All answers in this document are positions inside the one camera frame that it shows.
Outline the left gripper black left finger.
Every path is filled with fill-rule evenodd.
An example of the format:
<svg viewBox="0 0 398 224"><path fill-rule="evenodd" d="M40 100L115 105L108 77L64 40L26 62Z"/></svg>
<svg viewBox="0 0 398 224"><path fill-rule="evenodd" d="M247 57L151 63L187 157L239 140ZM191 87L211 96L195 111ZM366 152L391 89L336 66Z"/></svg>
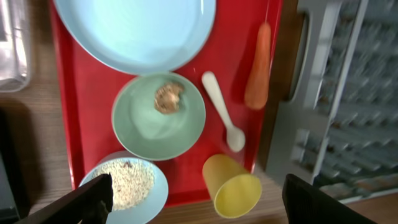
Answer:
<svg viewBox="0 0 398 224"><path fill-rule="evenodd" d="M106 223L112 208L112 177L101 174L18 223Z"/></svg>

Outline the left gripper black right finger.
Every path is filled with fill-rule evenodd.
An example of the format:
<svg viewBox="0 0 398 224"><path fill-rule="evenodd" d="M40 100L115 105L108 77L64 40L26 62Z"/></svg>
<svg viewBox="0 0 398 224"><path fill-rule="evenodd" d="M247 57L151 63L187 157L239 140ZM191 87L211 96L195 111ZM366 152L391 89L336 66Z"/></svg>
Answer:
<svg viewBox="0 0 398 224"><path fill-rule="evenodd" d="M293 174L285 176L282 199L289 224L373 224Z"/></svg>

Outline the white rice pile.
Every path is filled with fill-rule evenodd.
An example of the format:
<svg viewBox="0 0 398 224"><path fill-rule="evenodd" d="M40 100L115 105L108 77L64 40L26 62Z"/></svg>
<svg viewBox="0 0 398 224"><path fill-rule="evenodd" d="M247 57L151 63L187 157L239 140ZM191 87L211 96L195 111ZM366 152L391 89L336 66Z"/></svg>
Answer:
<svg viewBox="0 0 398 224"><path fill-rule="evenodd" d="M115 159L100 165L93 177L109 174L112 178L113 211L125 210L143 202L155 183L154 170L142 161Z"/></svg>

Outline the light blue bowl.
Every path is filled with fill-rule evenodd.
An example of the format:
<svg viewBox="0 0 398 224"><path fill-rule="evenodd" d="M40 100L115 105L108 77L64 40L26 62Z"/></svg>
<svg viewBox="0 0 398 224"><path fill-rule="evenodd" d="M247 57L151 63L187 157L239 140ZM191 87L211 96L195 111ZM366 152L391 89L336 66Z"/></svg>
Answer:
<svg viewBox="0 0 398 224"><path fill-rule="evenodd" d="M92 168L92 170L89 171L89 173L87 173L80 182L80 185L84 185L91 179L94 179L93 173L100 165L115 159L125 159L131 162L142 161L145 165L151 165L154 170L155 183L147 198L139 205L125 210L112 210L108 215L106 224L148 223L163 209L169 195L167 179L165 178L164 173L154 163L136 158L127 151L115 152L106 156L98 163L97 166Z"/></svg>

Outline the yellow plastic cup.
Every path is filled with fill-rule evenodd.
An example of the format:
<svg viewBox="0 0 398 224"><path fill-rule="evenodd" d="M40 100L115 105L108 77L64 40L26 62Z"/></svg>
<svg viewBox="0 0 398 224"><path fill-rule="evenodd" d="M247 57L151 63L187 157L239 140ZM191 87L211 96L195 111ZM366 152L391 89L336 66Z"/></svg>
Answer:
<svg viewBox="0 0 398 224"><path fill-rule="evenodd" d="M209 157L203 165L202 176L215 211L223 218L247 214L262 195L259 178L224 154Z"/></svg>

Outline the green bowl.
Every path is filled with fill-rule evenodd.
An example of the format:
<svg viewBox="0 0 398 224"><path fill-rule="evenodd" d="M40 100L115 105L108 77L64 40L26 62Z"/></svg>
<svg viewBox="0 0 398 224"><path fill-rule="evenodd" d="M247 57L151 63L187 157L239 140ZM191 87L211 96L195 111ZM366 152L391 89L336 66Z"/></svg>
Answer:
<svg viewBox="0 0 398 224"><path fill-rule="evenodd" d="M169 83L183 86L179 110L162 114L155 93ZM111 121L121 145L137 157L164 161L187 152L200 138L206 120L203 97L197 87L176 73L137 77L125 84L113 103Z"/></svg>

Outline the orange carrot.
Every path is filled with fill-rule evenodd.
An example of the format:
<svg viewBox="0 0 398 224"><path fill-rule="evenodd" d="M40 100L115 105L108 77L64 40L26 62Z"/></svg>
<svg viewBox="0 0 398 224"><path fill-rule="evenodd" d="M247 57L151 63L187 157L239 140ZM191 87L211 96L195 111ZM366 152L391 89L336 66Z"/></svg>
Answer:
<svg viewBox="0 0 398 224"><path fill-rule="evenodd" d="M244 93L244 102L252 110L262 109L268 100L271 37L270 25L267 22L262 23L258 30L254 60Z"/></svg>

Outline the brown food scrap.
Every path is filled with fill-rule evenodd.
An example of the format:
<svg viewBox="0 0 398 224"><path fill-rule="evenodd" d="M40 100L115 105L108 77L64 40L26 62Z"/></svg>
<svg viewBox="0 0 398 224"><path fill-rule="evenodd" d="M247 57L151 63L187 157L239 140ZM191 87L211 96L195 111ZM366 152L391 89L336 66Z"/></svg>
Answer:
<svg viewBox="0 0 398 224"><path fill-rule="evenodd" d="M155 93L154 108L162 114L173 114L179 111L180 94L184 92L180 83L168 82Z"/></svg>

